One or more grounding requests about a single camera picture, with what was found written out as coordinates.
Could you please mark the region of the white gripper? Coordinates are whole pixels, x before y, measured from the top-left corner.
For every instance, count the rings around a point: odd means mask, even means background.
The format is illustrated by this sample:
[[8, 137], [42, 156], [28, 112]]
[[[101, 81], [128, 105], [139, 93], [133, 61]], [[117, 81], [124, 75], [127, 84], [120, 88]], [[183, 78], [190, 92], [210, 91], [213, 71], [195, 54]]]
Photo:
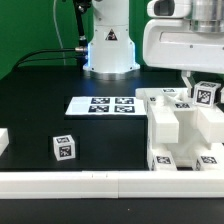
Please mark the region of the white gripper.
[[152, 19], [144, 29], [143, 59], [150, 67], [183, 70], [192, 98], [192, 71], [224, 73], [224, 34], [192, 32], [184, 19]]

